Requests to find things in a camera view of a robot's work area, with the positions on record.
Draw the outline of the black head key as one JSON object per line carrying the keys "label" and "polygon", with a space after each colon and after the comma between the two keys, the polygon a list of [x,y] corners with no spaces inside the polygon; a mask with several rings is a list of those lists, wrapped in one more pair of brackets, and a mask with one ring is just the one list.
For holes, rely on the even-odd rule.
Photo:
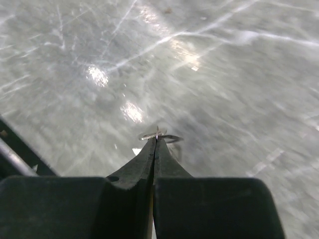
{"label": "black head key", "polygon": [[171,156],[176,161],[181,161],[181,146],[179,145],[179,142],[183,141],[182,137],[168,134],[166,128],[159,128],[159,126],[156,126],[154,131],[149,130],[139,135],[140,141],[145,141],[152,138],[163,139],[168,147]]}

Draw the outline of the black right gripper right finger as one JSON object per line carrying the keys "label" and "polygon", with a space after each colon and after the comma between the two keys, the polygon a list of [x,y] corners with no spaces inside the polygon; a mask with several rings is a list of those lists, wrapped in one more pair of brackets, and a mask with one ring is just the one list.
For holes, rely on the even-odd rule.
{"label": "black right gripper right finger", "polygon": [[252,177],[193,177],[158,140],[153,216],[159,239],[283,239],[266,184]]}

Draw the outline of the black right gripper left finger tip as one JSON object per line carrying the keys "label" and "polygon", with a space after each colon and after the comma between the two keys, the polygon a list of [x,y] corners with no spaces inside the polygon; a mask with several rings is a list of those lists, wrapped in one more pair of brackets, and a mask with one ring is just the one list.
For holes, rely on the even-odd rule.
{"label": "black right gripper left finger tip", "polygon": [[107,177],[40,176],[6,144],[0,182],[3,239],[150,239],[157,142]]}

